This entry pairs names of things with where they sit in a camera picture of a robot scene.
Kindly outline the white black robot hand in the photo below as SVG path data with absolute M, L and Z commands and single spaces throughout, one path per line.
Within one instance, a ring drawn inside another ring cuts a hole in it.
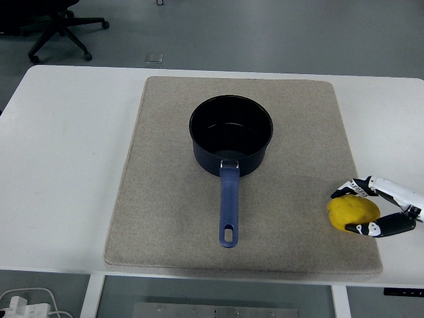
M 380 196 L 401 211 L 382 217 L 370 196 Z M 415 228 L 421 221 L 423 195 L 376 176 L 353 178 L 331 194 L 327 212 L 338 230 L 371 237 L 388 237 Z

